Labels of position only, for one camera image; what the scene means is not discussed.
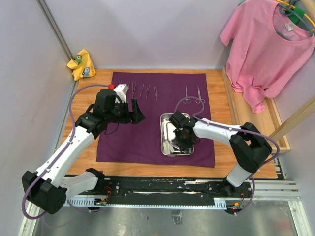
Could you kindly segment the steel instrument tray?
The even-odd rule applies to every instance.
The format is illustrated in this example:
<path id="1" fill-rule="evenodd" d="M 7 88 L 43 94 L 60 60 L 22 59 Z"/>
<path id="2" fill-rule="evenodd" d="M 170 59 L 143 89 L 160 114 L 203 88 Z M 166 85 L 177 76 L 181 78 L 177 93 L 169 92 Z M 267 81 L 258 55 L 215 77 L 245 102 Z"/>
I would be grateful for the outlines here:
<path id="1" fill-rule="evenodd" d="M 168 157 L 188 156 L 194 153 L 194 147 L 181 150 L 178 146 L 176 135 L 174 133 L 175 126 L 169 121 L 171 113 L 164 113 L 160 116 L 161 127 L 161 152 Z"/>

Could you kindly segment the purple surgical wrap cloth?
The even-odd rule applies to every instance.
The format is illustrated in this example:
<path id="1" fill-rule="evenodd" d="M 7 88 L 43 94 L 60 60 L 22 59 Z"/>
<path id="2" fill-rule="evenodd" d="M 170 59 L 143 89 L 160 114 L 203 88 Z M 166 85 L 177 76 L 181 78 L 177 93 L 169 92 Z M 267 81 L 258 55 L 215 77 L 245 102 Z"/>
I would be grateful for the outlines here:
<path id="1" fill-rule="evenodd" d="M 126 84 L 130 81 L 128 100 L 132 99 L 132 82 L 136 82 L 134 98 L 146 118 L 139 124 L 109 124 L 107 134 L 101 134 L 98 140 L 98 162 L 214 167 L 214 142 L 209 139 L 201 139 L 195 144 L 192 155 L 168 157 L 161 152 L 162 114 L 173 113 L 178 109 L 190 116 L 201 112 L 202 117 L 211 118 L 205 74 L 113 73 L 113 84 L 117 85 L 121 79 Z M 141 83 L 145 83 L 145 86 L 139 99 Z M 147 84 L 150 84 L 150 91 L 148 99 L 145 100 Z M 157 101 L 154 86 L 157 87 Z M 185 86 L 188 87 L 190 104 L 183 103 Z M 200 87 L 204 104 L 195 102 L 198 99 L 197 86 Z"/>

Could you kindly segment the steel scissors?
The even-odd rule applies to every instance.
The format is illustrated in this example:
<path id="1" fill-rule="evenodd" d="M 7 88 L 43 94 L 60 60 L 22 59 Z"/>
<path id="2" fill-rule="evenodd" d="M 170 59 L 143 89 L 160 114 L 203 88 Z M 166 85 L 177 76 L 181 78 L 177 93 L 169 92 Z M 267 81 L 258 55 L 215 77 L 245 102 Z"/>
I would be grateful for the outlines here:
<path id="1" fill-rule="evenodd" d="M 189 96 L 188 96 L 188 87 L 185 86 L 185 98 L 183 99 L 183 103 L 184 104 L 190 104 L 191 103 L 191 100 L 189 99 Z"/>
<path id="2" fill-rule="evenodd" d="M 202 99 L 202 97 L 201 97 L 201 91 L 200 91 L 200 87 L 199 86 L 197 86 L 197 93 L 198 93 L 198 99 L 195 101 L 196 104 L 200 104 L 200 103 L 204 104 L 205 100 Z"/>

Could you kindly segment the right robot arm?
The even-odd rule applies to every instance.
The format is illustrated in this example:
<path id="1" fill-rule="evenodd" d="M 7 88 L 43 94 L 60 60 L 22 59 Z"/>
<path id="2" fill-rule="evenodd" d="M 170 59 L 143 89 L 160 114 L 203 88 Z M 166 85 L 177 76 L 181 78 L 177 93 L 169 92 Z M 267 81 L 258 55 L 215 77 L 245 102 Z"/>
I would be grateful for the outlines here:
<path id="1" fill-rule="evenodd" d="M 180 150 L 192 147 L 201 139 L 214 140 L 230 146 L 237 164 L 217 187 L 215 194 L 233 197 L 243 182 L 256 173 L 272 152 L 272 147 L 257 128 L 249 122 L 244 125 L 226 125 L 196 116 L 192 119 L 176 111 L 169 118 L 175 126 L 175 141 Z"/>

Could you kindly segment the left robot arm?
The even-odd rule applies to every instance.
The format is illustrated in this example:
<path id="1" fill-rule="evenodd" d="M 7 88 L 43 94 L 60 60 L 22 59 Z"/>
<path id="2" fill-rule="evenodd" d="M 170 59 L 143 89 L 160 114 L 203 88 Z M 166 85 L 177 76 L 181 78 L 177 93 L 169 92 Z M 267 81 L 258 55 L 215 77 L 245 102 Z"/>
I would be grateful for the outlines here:
<path id="1" fill-rule="evenodd" d="M 65 174 L 77 157 L 101 134 L 107 131 L 111 123 L 138 124 L 145 119 L 137 100 L 132 99 L 132 110 L 128 109 L 127 84 L 104 85 L 96 95 L 95 103 L 79 116 L 72 119 L 72 131 L 57 151 L 35 172 L 26 171 L 22 176 L 24 196 L 22 212 L 28 219 L 26 201 L 29 201 L 45 213 L 55 214 L 70 198 L 91 191 L 101 194 L 108 190 L 105 175 L 93 168 L 82 174 L 66 178 Z"/>

